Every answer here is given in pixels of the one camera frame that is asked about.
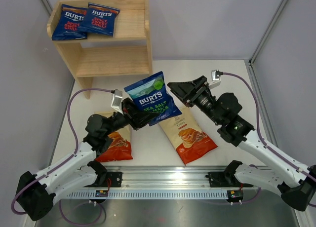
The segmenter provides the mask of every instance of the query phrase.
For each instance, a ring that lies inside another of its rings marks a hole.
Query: wooden shelf board
[[[88,33],[87,39],[58,40],[56,43],[107,42],[146,39],[145,10],[123,10],[115,19],[114,36]]]
[[[147,46],[83,48],[76,76],[149,74]]]

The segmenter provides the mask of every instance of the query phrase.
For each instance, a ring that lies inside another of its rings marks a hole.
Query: blue chip bag
[[[87,38],[86,32],[78,30],[78,26],[83,21],[87,8],[62,4],[61,9],[61,17],[53,33],[52,40]]]
[[[78,29],[84,32],[113,36],[114,21],[119,14],[119,9],[94,3],[89,3],[88,7],[87,14]]]
[[[160,113],[150,126],[182,113],[166,91],[163,72],[156,73],[124,88],[140,110]]]

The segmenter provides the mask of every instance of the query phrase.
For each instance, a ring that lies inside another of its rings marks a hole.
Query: chip bag
[[[87,8],[62,4],[61,9],[61,17],[53,33],[52,40],[87,38],[87,33],[78,29],[84,19]]]
[[[118,14],[119,9],[117,8],[89,3],[87,14],[78,29],[113,36],[114,21]]]
[[[110,117],[113,112],[97,113],[105,117]],[[113,140],[109,148],[99,155],[95,160],[98,162],[108,162],[115,160],[127,160],[133,159],[132,147],[130,144],[130,129],[129,126],[121,128],[120,130],[113,132],[109,135]]]
[[[140,110],[160,113],[149,122],[155,125],[167,118],[180,115],[181,112],[174,104],[173,98],[167,93],[163,72],[151,75],[124,88]]]
[[[217,148],[217,145],[201,130],[189,108],[183,107],[181,112],[181,115],[162,121],[159,125],[183,163],[187,164]]]

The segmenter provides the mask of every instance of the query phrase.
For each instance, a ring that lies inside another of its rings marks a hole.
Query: gray wall
[[[316,0],[291,0],[255,62],[278,145],[308,165],[316,164],[315,13]]]
[[[17,227],[25,216],[10,204],[19,177],[48,165],[72,77],[40,0],[0,0],[0,12],[0,225]]]
[[[150,0],[153,57],[249,59],[280,1]]]

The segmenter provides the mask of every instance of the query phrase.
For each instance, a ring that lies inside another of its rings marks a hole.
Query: cream chip bag
[[[110,117],[113,112],[96,112],[104,117]],[[133,159],[130,144],[130,128],[125,126],[109,135],[113,140],[109,148],[95,160],[99,162]]]
[[[161,121],[159,125],[183,163],[187,164],[217,148],[217,145],[201,130],[189,108],[183,107],[180,111],[181,115]]]

